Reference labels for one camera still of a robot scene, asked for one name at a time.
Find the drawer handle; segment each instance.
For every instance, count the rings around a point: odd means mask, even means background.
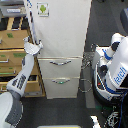
[[[17,31],[17,30],[19,30],[19,28],[16,28],[16,29],[11,29],[12,31]]]
[[[5,60],[5,61],[0,61],[0,63],[8,63],[9,59]]]
[[[1,91],[1,92],[6,92],[7,90],[6,90],[6,89],[3,89],[3,88],[6,88],[6,86],[5,86],[5,85],[2,85],[0,91]]]
[[[70,62],[71,62],[71,60],[67,60],[66,62],[61,62],[61,63],[57,63],[57,62],[54,62],[54,61],[50,61],[50,63],[55,64],[55,65],[65,65],[65,64],[68,64],[68,63],[70,63]]]
[[[0,72],[0,75],[13,75],[13,74],[15,74],[16,73],[16,71],[14,70],[14,72]]]
[[[70,81],[70,79],[56,79],[56,80],[52,80],[52,82],[55,82],[57,84],[64,84],[66,82]]]

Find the sticker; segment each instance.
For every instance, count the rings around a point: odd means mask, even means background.
[[[8,38],[13,38],[12,33],[7,33]]]
[[[0,55],[1,57],[6,57],[5,55]]]
[[[26,53],[13,53],[13,55],[16,58],[24,58],[26,56]]]
[[[9,67],[9,69],[13,69],[13,67]]]
[[[37,3],[37,10],[39,16],[48,17],[49,16],[49,6],[48,3]]]

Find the white cabinet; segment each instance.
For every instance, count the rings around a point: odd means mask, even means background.
[[[76,97],[91,0],[30,0],[30,3],[36,35],[44,45],[38,59],[47,98]],[[24,4],[32,30],[30,8],[26,0]],[[41,4],[45,10],[42,14],[49,12],[48,16],[40,16]],[[70,81],[51,82],[53,78]]]

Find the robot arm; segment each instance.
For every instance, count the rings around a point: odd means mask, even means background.
[[[33,45],[28,42],[28,37],[24,39],[24,49],[27,55],[22,60],[22,70],[19,74],[7,84],[7,92],[0,95],[0,128],[15,128],[19,123],[23,106],[20,98],[24,95],[27,81],[34,66],[34,56],[36,56],[43,47]]]

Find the cabinet drawer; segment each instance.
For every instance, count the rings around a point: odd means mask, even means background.
[[[22,69],[22,66],[0,67],[0,76],[16,76]],[[31,75],[38,75],[36,65],[34,65]]]
[[[8,82],[0,82],[0,93],[6,92],[6,85]],[[27,81],[27,86],[25,88],[25,93],[29,92],[38,92],[40,91],[40,86],[39,86],[39,79],[37,76],[37,79],[35,81]]]
[[[2,42],[0,43],[0,49],[24,48],[23,39],[27,36],[27,30],[0,31],[0,39],[2,40]]]
[[[0,50],[0,66],[21,65],[25,55],[24,49]]]
[[[24,7],[23,5],[16,5],[16,6],[0,6],[2,14],[4,17],[23,17],[26,16],[26,13],[20,12],[8,12],[7,9],[21,9]]]
[[[43,82],[48,99],[77,97],[79,79],[44,79]]]
[[[79,77],[82,59],[38,60],[42,78]]]
[[[23,0],[0,0],[0,5],[24,4]]]

